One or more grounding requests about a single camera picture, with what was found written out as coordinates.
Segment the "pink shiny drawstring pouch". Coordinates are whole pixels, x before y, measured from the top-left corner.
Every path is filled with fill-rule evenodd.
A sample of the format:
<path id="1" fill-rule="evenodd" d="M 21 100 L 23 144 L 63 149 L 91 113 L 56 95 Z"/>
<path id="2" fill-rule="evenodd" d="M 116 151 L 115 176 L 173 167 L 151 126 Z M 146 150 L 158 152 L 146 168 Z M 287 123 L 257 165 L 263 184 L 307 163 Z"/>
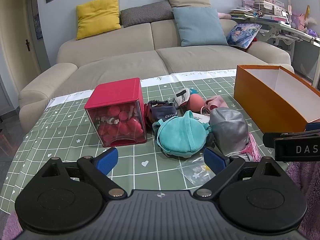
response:
<path id="1" fill-rule="evenodd" d="M 251 133 L 248 134 L 248 144 L 240 152 L 235 152 L 232 157 L 240 157 L 247 162 L 259 162 L 261 161 L 261 155 L 258 150 L 255 138 Z"/>

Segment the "clear plastic zip bag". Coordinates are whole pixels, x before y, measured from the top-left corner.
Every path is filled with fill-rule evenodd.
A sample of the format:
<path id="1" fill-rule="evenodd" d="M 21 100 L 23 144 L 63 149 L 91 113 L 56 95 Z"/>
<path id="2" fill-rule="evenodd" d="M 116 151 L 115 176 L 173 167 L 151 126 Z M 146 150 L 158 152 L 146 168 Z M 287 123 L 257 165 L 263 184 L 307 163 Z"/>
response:
<path id="1" fill-rule="evenodd" d="M 178 157 L 178 161 L 178 170 L 186 182 L 193 186 L 201 186 L 215 177 L 215 173 L 205 164 L 202 153 L 190 158 Z"/>

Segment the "silver grey fabric pouch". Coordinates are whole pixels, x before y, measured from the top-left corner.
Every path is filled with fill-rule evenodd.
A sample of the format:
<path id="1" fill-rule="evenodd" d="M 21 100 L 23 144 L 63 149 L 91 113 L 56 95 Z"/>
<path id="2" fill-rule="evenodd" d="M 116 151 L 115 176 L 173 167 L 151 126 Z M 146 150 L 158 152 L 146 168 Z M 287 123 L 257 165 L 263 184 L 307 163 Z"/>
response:
<path id="1" fill-rule="evenodd" d="M 236 154 L 249 143 L 248 125 L 239 111 L 218 107 L 211 110 L 210 127 L 215 143 L 224 155 Z"/>

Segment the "teal round plush bag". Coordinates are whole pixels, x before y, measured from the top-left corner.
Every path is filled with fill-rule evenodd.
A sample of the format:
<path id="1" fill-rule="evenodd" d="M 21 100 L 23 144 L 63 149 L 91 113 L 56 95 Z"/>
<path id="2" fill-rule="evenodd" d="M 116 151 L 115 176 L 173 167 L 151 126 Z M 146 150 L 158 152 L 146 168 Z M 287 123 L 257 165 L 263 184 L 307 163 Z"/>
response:
<path id="1" fill-rule="evenodd" d="M 152 129 L 164 154 L 182 158 L 189 158 L 202 150 L 211 132 L 210 125 L 195 119 L 192 111 L 166 121 L 160 119 L 152 124 Z"/>

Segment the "pink cloth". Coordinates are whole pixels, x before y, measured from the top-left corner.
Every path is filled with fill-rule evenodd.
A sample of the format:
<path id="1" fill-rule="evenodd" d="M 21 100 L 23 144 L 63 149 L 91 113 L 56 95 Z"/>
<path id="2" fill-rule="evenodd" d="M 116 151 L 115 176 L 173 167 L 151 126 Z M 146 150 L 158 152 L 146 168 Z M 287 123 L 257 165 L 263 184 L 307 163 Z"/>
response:
<path id="1" fill-rule="evenodd" d="M 227 103 L 224 101 L 223 97 L 216 95 L 205 101 L 204 106 L 201 108 L 200 113 L 202 115 L 210 115 L 211 110 L 219 107 L 228 108 Z"/>

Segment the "pink ball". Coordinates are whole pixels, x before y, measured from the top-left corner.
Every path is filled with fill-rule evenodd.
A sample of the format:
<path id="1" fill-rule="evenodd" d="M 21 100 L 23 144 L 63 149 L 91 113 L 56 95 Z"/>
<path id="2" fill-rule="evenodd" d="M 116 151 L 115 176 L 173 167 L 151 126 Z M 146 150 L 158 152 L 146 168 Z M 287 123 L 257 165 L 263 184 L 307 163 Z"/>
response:
<path id="1" fill-rule="evenodd" d="M 187 110 L 194 113 L 200 113 L 201 109 L 205 106 L 205 101 L 199 94 L 191 94 L 187 102 Z"/>

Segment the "navy blue headband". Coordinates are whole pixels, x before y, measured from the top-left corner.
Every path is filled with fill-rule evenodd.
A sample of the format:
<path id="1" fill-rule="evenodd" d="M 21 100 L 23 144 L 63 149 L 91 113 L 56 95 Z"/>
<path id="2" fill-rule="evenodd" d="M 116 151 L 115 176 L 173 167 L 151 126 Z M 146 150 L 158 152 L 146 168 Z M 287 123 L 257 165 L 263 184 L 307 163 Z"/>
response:
<path id="1" fill-rule="evenodd" d="M 167 121 L 171 117 L 177 116 L 177 110 L 172 102 L 151 100 L 144 106 L 145 119 L 148 124 L 153 124 L 158 120 Z"/>

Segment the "blue plush toy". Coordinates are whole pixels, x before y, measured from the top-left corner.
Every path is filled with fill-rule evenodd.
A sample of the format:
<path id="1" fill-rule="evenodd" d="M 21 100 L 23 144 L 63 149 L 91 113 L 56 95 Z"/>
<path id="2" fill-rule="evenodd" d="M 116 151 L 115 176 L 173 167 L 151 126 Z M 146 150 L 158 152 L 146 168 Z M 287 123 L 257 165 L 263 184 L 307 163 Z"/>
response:
<path id="1" fill-rule="evenodd" d="M 190 88 L 189 91 L 190 91 L 190 95 L 199 93 L 197 90 L 195 90 L 193 88 Z"/>

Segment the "purple fluffy clothing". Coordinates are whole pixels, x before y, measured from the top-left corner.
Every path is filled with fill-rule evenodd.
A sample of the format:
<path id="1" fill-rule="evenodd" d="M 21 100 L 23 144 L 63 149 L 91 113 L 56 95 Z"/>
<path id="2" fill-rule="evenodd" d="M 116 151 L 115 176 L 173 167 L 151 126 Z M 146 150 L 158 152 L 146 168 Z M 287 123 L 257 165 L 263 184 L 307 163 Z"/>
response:
<path id="1" fill-rule="evenodd" d="M 286 172 L 307 201 L 299 231 L 308 239 L 319 239 L 319 162 L 292 162 Z"/>

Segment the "red transparent storage box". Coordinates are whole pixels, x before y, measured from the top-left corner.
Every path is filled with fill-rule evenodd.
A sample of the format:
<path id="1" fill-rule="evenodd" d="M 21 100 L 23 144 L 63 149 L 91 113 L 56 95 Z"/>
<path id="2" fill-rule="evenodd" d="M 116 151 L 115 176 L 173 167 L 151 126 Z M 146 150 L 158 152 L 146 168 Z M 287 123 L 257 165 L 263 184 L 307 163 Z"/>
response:
<path id="1" fill-rule="evenodd" d="M 140 78 L 98 85 L 84 109 L 103 147 L 147 141 Z"/>

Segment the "anime print pillow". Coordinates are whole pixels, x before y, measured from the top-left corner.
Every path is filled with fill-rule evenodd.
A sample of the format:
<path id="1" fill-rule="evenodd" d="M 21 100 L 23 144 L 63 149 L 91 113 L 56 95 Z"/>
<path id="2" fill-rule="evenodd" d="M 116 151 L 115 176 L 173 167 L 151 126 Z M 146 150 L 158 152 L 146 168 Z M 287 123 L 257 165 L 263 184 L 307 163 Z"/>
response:
<path id="1" fill-rule="evenodd" d="M 262 25 L 256 23 L 237 24 L 227 35 L 229 46 L 247 49 L 257 36 Z"/>

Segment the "cluttered white desk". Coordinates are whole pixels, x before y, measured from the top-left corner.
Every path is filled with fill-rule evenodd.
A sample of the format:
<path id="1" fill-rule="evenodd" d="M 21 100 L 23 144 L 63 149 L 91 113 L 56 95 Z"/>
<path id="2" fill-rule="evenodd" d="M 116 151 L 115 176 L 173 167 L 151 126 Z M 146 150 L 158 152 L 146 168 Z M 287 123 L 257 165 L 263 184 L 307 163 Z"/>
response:
<path id="1" fill-rule="evenodd" d="M 241 7 L 230 10 L 234 20 L 261 25 L 257 39 L 285 50 L 295 72 L 315 85 L 319 78 L 319 33 L 314 31 L 318 22 L 305 12 L 292 11 L 279 0 L 241 0 Z"/>

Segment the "beige fabric sofa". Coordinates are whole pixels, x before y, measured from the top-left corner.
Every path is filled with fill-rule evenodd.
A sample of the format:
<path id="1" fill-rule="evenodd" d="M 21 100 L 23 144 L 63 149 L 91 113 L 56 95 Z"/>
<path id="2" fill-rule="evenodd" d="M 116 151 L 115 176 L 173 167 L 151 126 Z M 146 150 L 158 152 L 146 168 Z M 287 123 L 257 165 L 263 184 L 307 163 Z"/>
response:
<path id="1" fill-rule="evenodd" d="M 292 69 L 286 51 L 261 41 L 253 42 L 245 50 L 223 45 L 182 47 L 173 20 L 69 40 L 61 45 L 56 64 L 20 92 L 20 123 L 24 132 L 29 132 L 52 98 L 94 89 L 101 83 L 234 69 L 242 64 Z"/>

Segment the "light blue cushion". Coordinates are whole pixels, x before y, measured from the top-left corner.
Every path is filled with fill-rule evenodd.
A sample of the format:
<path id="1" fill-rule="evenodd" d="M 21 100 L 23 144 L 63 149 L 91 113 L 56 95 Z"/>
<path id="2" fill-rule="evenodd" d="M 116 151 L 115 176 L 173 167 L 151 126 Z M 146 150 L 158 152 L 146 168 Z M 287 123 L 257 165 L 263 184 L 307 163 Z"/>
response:
<path id="1" fill-rule="evenodd" d="M 181 46 L 226 46 L 217 10 L 212 7 L 173 8 Z"/>

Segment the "yellow cushion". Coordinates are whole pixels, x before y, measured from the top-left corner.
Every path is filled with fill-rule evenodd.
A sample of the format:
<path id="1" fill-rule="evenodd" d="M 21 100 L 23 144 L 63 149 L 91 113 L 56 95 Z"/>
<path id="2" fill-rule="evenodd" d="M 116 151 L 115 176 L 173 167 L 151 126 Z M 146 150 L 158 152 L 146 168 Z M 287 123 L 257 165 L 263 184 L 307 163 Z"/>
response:
<path id="1" fill-rule="evenodd" d="M 99 35 L 120 26 L 119 0 L 93 0 L 76 6 L 76 40 Z"/>

